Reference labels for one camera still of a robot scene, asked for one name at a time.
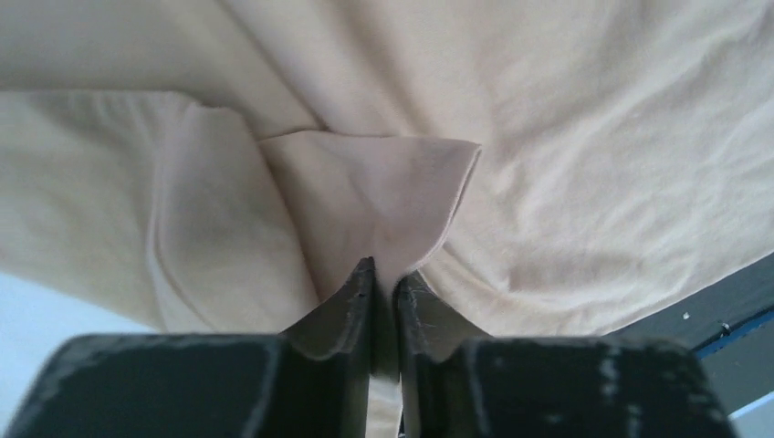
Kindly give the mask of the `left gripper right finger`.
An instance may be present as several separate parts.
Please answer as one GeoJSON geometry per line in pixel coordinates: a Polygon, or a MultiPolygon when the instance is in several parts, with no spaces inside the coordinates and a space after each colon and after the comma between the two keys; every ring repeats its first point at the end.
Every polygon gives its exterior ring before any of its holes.
{"type": "Polygon", "coordinates": [[[408,437],[732,437],[696,356],[663,339],[491,336],[418,274],[395,287],[408,437]]]}

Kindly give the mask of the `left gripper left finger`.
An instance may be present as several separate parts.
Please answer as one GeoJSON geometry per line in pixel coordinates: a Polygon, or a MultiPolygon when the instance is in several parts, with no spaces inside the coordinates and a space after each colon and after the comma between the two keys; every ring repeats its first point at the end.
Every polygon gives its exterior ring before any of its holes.
{"type": "Polygon", "coordinates": [[[362,437],[375,264],[275,334],[109,334],[65,342],[9,437],[362,437]]]}

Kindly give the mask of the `beige t shirt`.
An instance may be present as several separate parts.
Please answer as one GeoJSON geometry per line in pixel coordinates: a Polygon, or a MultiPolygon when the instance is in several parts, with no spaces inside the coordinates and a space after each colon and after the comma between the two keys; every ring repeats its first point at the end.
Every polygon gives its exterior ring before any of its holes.
{"type": "Polygon", "coordinates": [[[601,335],[772,252],[770,1],[1,4],[1,269],[162,332],[371,256],[601,335]]]}

